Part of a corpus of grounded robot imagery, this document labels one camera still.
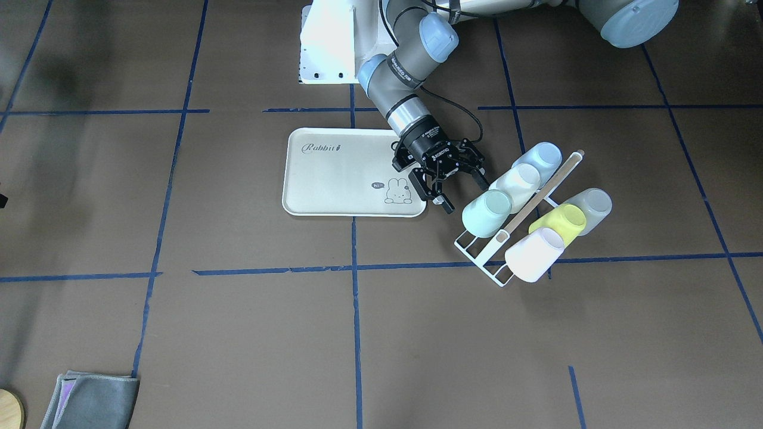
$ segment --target white metal plate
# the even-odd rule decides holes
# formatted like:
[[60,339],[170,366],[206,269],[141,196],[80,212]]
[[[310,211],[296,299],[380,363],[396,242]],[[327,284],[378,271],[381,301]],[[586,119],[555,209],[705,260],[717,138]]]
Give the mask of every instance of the white metal plate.
[[392,130],[299,128],[286,153],[283,208],[297,216],[412,218],[426,202],[392,168]]

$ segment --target blue joint cap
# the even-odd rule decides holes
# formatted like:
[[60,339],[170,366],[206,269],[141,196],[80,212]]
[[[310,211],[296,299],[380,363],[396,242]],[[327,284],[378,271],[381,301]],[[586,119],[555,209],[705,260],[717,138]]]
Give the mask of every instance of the blue joint cap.
[[436,12],[429,13],[419,22],[419,36],[424,49],[438,63],[444,63],[459,45],[456,31]]
[[386,59],[386,55],[383,53],[377,53],[376,55],[372,56],[370,60],[366,61],[362,66],[360,66],[360,71],[358,71],[358,82],[363,87],[363,91],[365,91],[367,95],[369,93],[369,82],[371,81],[371,76],[373,76],[376,68],[379,67],[379,64],[383,63]]

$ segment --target white cup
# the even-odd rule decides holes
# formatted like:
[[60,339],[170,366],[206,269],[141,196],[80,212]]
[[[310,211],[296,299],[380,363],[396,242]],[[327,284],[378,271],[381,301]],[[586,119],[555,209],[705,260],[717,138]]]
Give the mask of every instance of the white cup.
[[464,207],[461,220],[471,235],[489,238],[504,226],[510,211],[511,198],[502,191],[489,189]]
[[530,164],[517,164],[496,179],[490,189],[503,191],[511,197],[511,214],[517,213],[540,188],[540,173]]
[[579,235],[585,235],[612,212],[612,199],[599,188],[589,188],[565,201],[576,205],[585,215],[585,228]]
[[556,169],[562,165],[562,152],[555,144],[543,141],[533,146],[524,155],[520,156],[518,160],[514,161],[511,164],[511,168],[521,163],[530,164],[538,169],[538,173],[540,173],[540,185],[538,188],[541,188],[551,179]]
[[565,251],[562,236],[549,227],[540,227],[506,249],[506,266],[525,282],[537,282],[540,276]]

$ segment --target yellow cup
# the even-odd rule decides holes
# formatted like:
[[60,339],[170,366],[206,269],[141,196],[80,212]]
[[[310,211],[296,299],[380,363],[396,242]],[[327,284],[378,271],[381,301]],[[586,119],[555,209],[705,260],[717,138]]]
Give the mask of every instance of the yellow cup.
[[544,214],[530,225],[528,234],[540,227],[549,227],[562,236],[565,247],[585,229],[585,214],[575,205],[565,203]]

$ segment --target rabbit logo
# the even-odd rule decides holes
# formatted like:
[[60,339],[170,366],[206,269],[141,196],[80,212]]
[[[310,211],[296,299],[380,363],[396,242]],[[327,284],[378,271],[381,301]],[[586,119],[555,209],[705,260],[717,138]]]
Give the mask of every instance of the rabbit logo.
[[406,179],[389,179],[387,186],[387,204],[411,204],[410,188]]

